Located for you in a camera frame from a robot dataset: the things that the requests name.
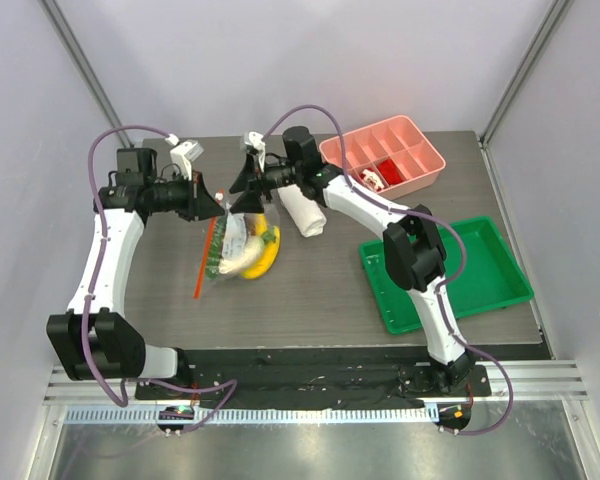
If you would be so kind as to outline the clear orange zip top bag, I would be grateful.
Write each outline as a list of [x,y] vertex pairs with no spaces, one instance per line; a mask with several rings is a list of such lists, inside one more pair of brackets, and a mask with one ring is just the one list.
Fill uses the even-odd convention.
[[[231,203],[229,201],[229,196],[225,193],[224,190],[219,190],[215,194],[215,199],[219,201],[221,206],[223,206],[226,211],[226,214],[224,216],[222,216],[222,217],[225,217],[227,220],[226,233],[225,233],[223,252],[222,252],[222,259],[223,258],[228,259],[231,256],[236,255],[243,250],[245,242],[249,237],[257,236],[254,233],[253,226],[251,224],[252,217],[255,216],[256,214],[244,214],[244,213],[232,214],[232,213],[230,213],[228,211],[228,209],[231,206]],[[279,214],[278,214],[278,210],[274,204],[266,203],[264,205],[264,212],[262,214],[264,214],[266,216],[268,222],[271,225],[276,225],[280,229]],[[205,275],[206,249],[209,245],[209,241],[210,241],[210,237],[211,237],[211,230],[213,228],[213,225],[214,225],[215,221],[219,218],[220,217],[211,219],[210,225],[205,233],[203,250],[202,250],[202,254],[201,254],[201,258],[200,258],[200,262],[199,262],[199,266],[198,266],[198,271],[197,271],[197,275],[196,275],[196,283],[195,283],[195,287],[194,287],[193,295],[192,295],[192,297],[195,300],[200,299],[203,294],[205,294],[215,284],[217,284],[221,281],[230,280],[230,279],[234,279],[234,278],[246,280],[241,277],[241,273],[243,271],[240,273],[234,274],[234,275],[221,275],[219,273],[219,276],[216,277],[215,279],[209,279]]]

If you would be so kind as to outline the green fake chili pepper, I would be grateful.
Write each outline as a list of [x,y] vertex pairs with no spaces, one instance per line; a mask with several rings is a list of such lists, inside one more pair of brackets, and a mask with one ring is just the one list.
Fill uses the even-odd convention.
[[209,279],[219,276],[219,264],[222,259],[224,238],[226,233],[225,217],[217,219],[211,230],[209,245],[206,249],[205,275]]

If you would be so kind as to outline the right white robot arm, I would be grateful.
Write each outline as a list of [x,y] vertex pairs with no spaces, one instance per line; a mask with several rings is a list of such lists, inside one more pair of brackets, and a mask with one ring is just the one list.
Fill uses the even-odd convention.
[[429,372],[434,388],[452,395],[463,388],[475,365],[459,333],[445,285],[446,250],[430,211],[406,209],[352,180],[337,165],[327,163],[315,138],[304,126],[283,134],[286,155],[266,161],[263,135],[243,136],[244,166],[230,188],[236,200],[232,213],[261,213],[272,193],[297,186],[308,200],[342,213],[374,233],[382,242],[385,271],[411,298],[427,340]]

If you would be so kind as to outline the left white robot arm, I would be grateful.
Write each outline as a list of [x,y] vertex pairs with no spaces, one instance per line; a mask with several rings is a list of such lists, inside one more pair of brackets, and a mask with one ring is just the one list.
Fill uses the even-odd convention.
[[155,150],[117,151],[117,168],[94,203],[94,236],[81,281],[66,312],[50,316],[46,326],[71,380],[156,379],[173,399],[191,391],[193,375],[183,350],[148,344],[124,310],[133,255],[151,215],[174,212],[201,221],[224,213],[192,167],[202,152],[194,140],[173,147],[175,171],[165,179],[158,174]]

